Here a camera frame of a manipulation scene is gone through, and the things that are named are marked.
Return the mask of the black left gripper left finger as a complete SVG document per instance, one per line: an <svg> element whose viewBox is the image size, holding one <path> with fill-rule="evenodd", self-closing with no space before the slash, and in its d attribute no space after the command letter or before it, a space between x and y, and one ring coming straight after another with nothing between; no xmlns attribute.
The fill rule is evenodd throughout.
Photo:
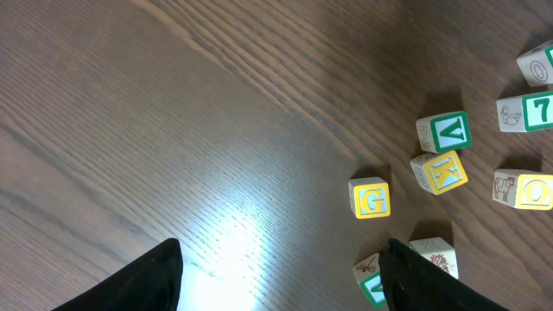
<svg viewBox="0 0 553 311"><path fill-rule="evenodd" d="M168 238L54 311L176 311L182 271L180 243Z"/></svg>

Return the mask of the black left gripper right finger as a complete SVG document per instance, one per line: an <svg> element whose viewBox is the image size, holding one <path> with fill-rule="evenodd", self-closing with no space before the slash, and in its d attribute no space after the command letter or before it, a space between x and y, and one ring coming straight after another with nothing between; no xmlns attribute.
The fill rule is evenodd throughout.
<svg viewBox="0 0 553 311"><path fill-rule="evenodd" d="M378 260L388 308L397 311L506 311L395 238Z"/></svg>

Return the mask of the plain wooden picture block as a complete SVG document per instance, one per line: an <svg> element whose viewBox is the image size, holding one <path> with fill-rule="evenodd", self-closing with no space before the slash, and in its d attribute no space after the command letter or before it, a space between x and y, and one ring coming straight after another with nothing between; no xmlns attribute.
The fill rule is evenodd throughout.
<svg viewBox="0 0 553 311"><path fill-rule="evenodd" d="M443 238L412 240L408 243L408 246L440 269L449 273L453 278L459 278L459 267L454 247Z"/></svg>

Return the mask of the green 4 block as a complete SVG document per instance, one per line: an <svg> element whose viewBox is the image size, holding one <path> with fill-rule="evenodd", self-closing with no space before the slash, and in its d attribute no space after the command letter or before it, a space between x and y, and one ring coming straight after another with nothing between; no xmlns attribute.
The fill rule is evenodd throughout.
<svg viewBox="0 0 553 311"><path fill-rule="evenodd" d="M375 253L353 266L355 279L374 308L386 305L378 260L379 254Z"/></svg>

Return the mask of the yellow block lower left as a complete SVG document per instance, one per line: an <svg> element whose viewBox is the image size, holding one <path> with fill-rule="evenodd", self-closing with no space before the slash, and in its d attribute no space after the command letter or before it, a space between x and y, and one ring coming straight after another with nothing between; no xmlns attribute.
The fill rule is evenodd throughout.
<svg viewBox="0 0 553 311"><path fill-rule="evenodd" d="M379 177L351 179L348 182L350 206L357 219L391 215L389 184Z"/></svg>

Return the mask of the yellow block beside V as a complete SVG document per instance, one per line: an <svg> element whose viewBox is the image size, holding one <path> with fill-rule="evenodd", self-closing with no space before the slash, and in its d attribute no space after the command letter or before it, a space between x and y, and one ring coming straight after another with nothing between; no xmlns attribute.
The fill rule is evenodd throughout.
<svg viewBox="0 0 553 311"><path fill-rule="evenodd" d="M411 168L422 189L439 195L468 182L457 153L424 153L410 160Z"/></svg>

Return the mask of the yellow block middle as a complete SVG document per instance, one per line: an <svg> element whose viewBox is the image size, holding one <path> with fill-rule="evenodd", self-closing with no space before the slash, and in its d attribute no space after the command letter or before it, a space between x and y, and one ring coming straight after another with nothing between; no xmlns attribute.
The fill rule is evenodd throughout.
<svg viewBox="0 0 553 311"><path fill-rule="evenodd" d="M552 209L552 175L524 169L496 169L493 199L515 209Z"/></svg>

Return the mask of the green V block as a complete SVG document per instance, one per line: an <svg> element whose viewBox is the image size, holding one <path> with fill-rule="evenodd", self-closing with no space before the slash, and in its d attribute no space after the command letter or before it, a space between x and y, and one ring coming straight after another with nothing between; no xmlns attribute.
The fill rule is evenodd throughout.
<svg viewBox="0 0 553 311"><path fill-rule="evenodd" d="M416 121L420 147L430 153L446 153L451 150L470 148L473 139L467 114L453 111Z"/></svg>

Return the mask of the green 7 block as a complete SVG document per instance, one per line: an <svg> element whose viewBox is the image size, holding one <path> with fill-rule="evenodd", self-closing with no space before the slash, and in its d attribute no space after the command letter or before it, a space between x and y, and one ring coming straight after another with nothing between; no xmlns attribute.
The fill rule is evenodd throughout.
<svg viewBox="0 0 553 311"><path fill-rule="evenodd" d="M496 101L501 132L534 132L552 128L552 91Z"/></svg>

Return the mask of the green P block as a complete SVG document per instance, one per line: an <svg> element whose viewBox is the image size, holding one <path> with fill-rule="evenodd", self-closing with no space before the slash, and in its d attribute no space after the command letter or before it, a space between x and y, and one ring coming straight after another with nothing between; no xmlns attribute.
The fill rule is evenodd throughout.
<svg viewBox="0 0 553 311"><path fill-rule="evenodd" d="M552 41L520 55L517 64L529 86L552 84Z"/></svg>

